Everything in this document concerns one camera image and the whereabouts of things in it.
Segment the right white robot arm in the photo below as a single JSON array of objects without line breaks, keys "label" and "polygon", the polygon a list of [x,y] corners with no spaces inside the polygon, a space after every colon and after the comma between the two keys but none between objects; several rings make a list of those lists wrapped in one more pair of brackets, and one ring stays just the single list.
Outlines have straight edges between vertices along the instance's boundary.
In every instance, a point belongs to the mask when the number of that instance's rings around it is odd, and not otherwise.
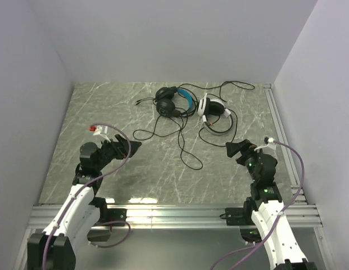
[{"label": "right white robot arm", "polygon": [[252,178],[251,195],[243,204],[243,218],[256,226],[261,237],[261,241],[235,266],[263,246],[271,269],[316,269],[315,263],[302,252],[285,215],[289,206],[284,204],[275,183],[278,161],[263,152],[264,148],[273,149],[279,142],[271,137],[266,137],[264,142],[264,145],[256,146],[245,139],[225,144],[227,156],[232,158],[240,154],[236,162],[246,167]]}]

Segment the black blue headphones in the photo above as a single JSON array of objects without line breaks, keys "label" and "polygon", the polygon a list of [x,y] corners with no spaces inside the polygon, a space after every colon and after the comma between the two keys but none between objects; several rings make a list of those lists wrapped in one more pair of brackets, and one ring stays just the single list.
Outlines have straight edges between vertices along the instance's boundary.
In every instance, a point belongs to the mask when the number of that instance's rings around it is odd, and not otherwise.
[{"label": "black blue headphones", "polygon": [[[182,95],[188,101],[188,108],[185,112],[180,112],[177,110],[174,102],[172,101],[176,93]],[[155,103],[156,110],[161,116],[166,118],[178,118],[183,116],[191,109],[193,105],[193,98],[186,90],[177,88],[176,86],[162,87],[155,94]]]}]

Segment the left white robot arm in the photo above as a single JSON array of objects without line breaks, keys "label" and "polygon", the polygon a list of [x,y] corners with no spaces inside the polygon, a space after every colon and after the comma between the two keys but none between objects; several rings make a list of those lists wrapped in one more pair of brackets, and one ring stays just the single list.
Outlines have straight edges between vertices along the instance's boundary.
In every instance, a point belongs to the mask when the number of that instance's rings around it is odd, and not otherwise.
[{"label": "left white robot arm", "polygon": [[126,162],[141,145],[119,134],[115,139],[106,138],[100,146],[94,142],[81,145],[67,199],[49,225],[27,241],[28,269],[75,269],[79,246],[95,224],[127,224],[125,209],[110,219],[106,200],[96,194],[103,181],[102,169],[113,160]]}]

